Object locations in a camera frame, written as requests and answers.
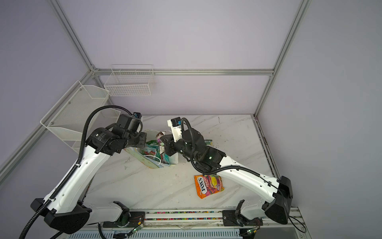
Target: white marble table top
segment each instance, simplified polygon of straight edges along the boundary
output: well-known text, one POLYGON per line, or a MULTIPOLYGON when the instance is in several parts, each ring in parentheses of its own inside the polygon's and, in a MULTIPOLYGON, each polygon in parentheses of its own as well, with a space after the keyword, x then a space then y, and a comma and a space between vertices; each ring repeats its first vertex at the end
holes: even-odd
MULTIPOLYGON (((167 120, 177 116, 144 116, 144 130, 169 130, 167 120)), ((213 147, 257 172, 272 176, 250 115, 185 117, 204 139, 212 140, 213 147)), ((200 199, 194 182, 194 175, 199 174, 183 157, 179 157, 175 166, 150 169, 122 151, 98 170, 85 202, 120 201, 130 209, 192 209, 236 207, 242 199, 260 199, 226 178, 222 178, 224 191, 200 199)))

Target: white mesh basket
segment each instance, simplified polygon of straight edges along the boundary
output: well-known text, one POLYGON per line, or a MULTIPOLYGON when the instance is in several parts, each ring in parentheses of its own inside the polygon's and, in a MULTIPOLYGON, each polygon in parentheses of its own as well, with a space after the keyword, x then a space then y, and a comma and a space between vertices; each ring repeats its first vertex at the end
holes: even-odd
MULTIPOLYGON (((109 91, 93 85, 82 85, 79 81, 75 85, 78 89, 58 113, 47 119, 48 113, 40 123, 73 150, 78 151, 87 118, 96 108, 106 104, 109 91)), ((119 115, 120 111, 111 108, 98 112, 90 122, 87 133, 116 123, 119 115)))
POLYGON ((110 96, 150 96, 155 85, 153 65, 110 65, 105 83, 110 96))

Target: candy bag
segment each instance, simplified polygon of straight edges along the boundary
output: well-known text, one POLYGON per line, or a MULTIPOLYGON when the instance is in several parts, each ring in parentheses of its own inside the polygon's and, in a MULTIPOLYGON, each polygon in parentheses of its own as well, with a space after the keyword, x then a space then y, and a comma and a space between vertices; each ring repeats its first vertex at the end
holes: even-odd
POLYGON ((197 195, 200 198, 205 198, 211 194, 224 190, 222 178, 214 175, 195 175, 195 186, 197 195))

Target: fox's candy bag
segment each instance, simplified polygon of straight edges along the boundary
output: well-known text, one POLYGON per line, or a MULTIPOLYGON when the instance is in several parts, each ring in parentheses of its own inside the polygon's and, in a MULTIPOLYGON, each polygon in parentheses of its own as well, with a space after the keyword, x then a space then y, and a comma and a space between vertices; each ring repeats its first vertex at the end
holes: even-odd
POLYGON ((195 178, 195 186, 197 195, 200 198, 205 198, 211 194, 221 192, 224 190, 222 178, 220 176, 214 175, 196 175, 195 178))

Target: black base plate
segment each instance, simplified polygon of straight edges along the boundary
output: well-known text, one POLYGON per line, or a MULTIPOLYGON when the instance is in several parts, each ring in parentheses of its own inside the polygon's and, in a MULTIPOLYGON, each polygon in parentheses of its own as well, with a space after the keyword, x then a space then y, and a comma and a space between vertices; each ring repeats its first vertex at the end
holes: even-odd
MULTIPOLYGON (((125 228, 135 228, 138 226, 138 222, 144 220, 145 212, 144 211, 131 211, 130 220, 125 228)), ((118 228, 116 222, 105 221, 102 225, 103 228, 118 228)))
MULTIPOLYGON (((224 226, 238 226, 238 224, 236 223, 235 210, 223 210, 222 213, 223 213, 224 226)), ((261 218, 257 218, 257 219, 260 221, 260 226, 262 226, 263 225, 262 219, 261 218)), ((247 223, 245 226, 257 226, 257 225, 258 225, 258 222, 254 218, 252 220, 247 219, 247 223)))

